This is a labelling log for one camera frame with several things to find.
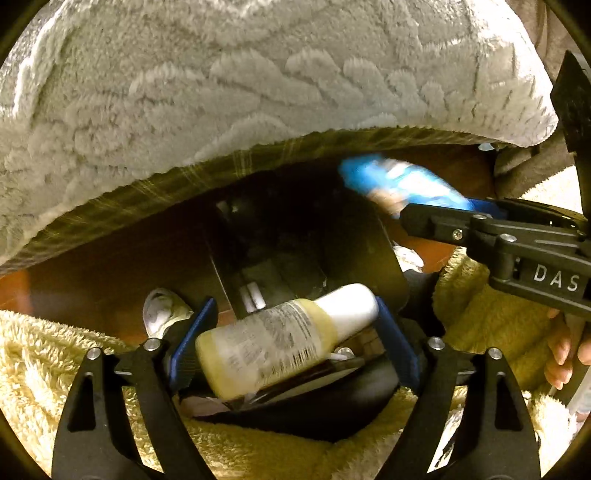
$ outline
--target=wooden surface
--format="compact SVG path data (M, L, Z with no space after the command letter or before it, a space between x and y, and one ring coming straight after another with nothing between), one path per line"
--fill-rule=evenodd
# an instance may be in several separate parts
M492 167L475 146L436 145L388 153L423 165L472 197L494 196ZM416 250L425 271L445 265L453 248L409 237L389 220L393 240ZM145 339L142 305L156 287L191 304L219 303L233 321L199 228L199 201L189 200L59 257L0 278L0 309L99 330L127 342Z

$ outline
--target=human hand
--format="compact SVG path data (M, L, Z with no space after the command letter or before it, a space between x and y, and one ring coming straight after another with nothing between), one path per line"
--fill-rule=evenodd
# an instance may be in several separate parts
M544 368L546 380L558 390L570 381L573 374L572 338L569 327L564 322L564 315L559 310L550 309L548 317L552 322L552 330L548 337L548 346L552 350L552 358ZM584 365L591 365L591 338L583 338L577 352Z

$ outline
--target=metal screw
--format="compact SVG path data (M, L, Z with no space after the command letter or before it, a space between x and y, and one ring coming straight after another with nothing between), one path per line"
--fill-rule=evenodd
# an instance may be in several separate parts
M517 241L517 237L514 235L509 235L508 233L502 233L499 235L501 237L501 239L503 239L505 242L509 242L509 243L514 243Z
M431 337L427 344L433 350L443 350L445 348L445 343L439 337Z
M153 352L160 347L160 340L157 338L148 338L144 343L144 348L148 352Z
M347 358L355 358L353 350L351 350L351 348L349 348L348 346L342 346L341 348L337 348L335 350L335 353L338 353L339 355L344 355Z
M500 360L503 358L503 353L496 347L490 348L488 350L488 354L491 356L493 360Z
M91 348L86 353L86 357L88 360L96 360L98 357L100 357L100 348L98 348L96 346Z

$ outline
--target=bottle cap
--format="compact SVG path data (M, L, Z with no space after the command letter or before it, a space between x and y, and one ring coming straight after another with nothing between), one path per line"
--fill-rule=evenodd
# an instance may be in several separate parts
M314 302L333 319L339 342L378 317L378 302L372 291L361 283L345 285Z

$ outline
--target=yellow liquid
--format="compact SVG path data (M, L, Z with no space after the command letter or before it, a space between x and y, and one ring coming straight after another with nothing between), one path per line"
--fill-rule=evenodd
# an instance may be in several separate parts
M293 320L292 317L284 316L282 309L287 308L289 310L292 308L289 307L289 304L295 304L299 309L303 310L306 318L302 320L300 317ZM283 333L287 334L286 338L288 340L295 342L295 345L290 345L291 352L298 353L297 349L300 348L305 349L306 353L313 351L314 354L303 356L300 351L300 354L297 355L296 364L290 364L288 367L280 364L281 359L285 359L285 355L283 355L285 352L277 347L277 341L275 343L267 341L269 337L266 335L267 330L264 328L262 320L254 320L254 317L258 318L261 312L255 313L235 324L204 332L195 341L197 356L209 386L217 397L222 400L243 397L248 393L254 393L302 373L323 362L326 355L334 350L338 342L337 331L332 318L311 300L293 300L288 304L272 307L262 312L262 314L267 322L280 325L281 323L274 322L274 318L277 319L277 316L282 316L282 322L289 322L284 324ZM292 322L298 322L298 325L292 325ZM253 339L249 338L249 334L255 335L257 332L263 335L256 336ZM302 341L302 336L298 335L299 333L305 336L309 333L314 341ZM257 345L257 339L260 339L264 345ZM243 340L248 344L246 356L256 356L256 365L246 365L244 362L245 355L241 353ZM219 350L219 345L224 345L223 351ZM258 354L253 352L253 349L257 349Z

